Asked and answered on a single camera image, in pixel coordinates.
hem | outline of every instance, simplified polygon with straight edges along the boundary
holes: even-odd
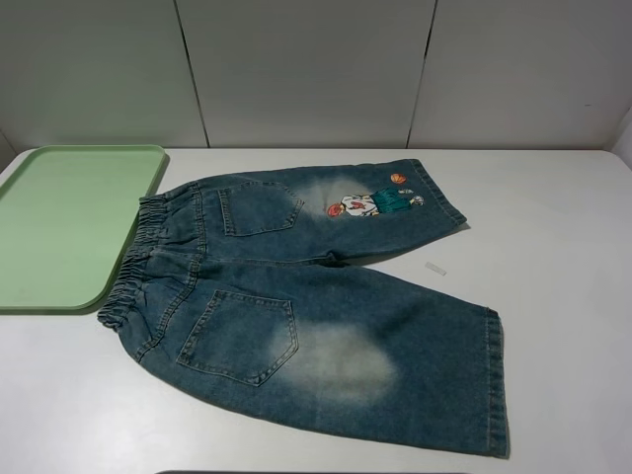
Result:
[[[509,458],[507,407],[503,368],[503,327],[496,311],[487,308],[487,344],[489,352],[489,425],[490,455]]]
[[[434,201],[438,204],[443,213],[454,222],[455,226],[464,224],[467,221],[467,217],[447,200],[447,197],[445,197],[445,194],[441,191],[439,186],[436,185],[431,175],[428,174],[422,162],[418,159],[409,159],[409,161],[413,165],[419,179],[422,180],[422,183],[430,190]]]

denim shorts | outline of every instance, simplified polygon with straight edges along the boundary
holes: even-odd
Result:
[[[141,200],[99,320],[215,406],[507,457],[498,314],[346,262],[464,222],[418,160],[204,178]]]

pocket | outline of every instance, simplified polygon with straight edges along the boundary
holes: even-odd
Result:
[[[217,290],[178,363],[258,387],[297,349],[289,301]]]
[[[251,181],[218,193],[224,233],[235,237],[289,229],[304,204],[280,183]]]

table surface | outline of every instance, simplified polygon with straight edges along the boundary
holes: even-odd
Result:
[[[168,153],[160,192],[223,173],[420,158],[470,228],[366,264],[499,311],[506,336],[511,458],[345,439],[253,420],[206,405],[147,373],[95,313],[2,315],[3,472],[531,474],[627,472],[632,466],[632,172],[616,156],[602,151]],[[25,156],[0,175],[0,182]],[[427,262],[446,275],[425,268]]]

green tray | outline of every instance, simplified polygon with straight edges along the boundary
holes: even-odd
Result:
[[[99,300],[166,164],[154,145],[33,151],[0,187],[0,310]]]

